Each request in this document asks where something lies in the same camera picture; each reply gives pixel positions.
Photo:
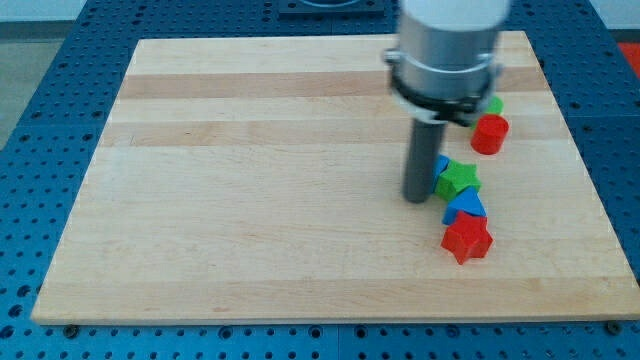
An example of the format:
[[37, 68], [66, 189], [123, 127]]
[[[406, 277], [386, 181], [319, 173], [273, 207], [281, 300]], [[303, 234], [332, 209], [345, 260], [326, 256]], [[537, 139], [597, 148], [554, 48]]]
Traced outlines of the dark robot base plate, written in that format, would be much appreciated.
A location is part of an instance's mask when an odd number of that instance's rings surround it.
[[284, 16], [325, 16], [383, 14], [383, 0], [277, 0], [278, 15]]

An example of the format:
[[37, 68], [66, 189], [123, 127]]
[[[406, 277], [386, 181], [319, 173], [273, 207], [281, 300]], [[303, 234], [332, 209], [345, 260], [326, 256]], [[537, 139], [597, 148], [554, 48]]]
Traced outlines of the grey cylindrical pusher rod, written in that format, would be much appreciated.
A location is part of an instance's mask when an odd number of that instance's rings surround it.
[[413, 120], [402, 187], [404, 198], [411, 203], [423, 203], [433, 192], [445, 128], [444, 123]]

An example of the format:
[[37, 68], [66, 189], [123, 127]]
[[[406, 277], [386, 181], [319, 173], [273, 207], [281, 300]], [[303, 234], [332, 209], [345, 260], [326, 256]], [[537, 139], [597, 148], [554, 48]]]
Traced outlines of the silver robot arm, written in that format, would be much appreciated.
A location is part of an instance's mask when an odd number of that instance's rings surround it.
[[423, 203], [435, 186], [446, 126], [469, 127], [484, 113], [501, 66], [496, 43], [510, 0], [404, 0], [397, 44], [384, 52], [389, 88], [412, 119], [402, 194]]

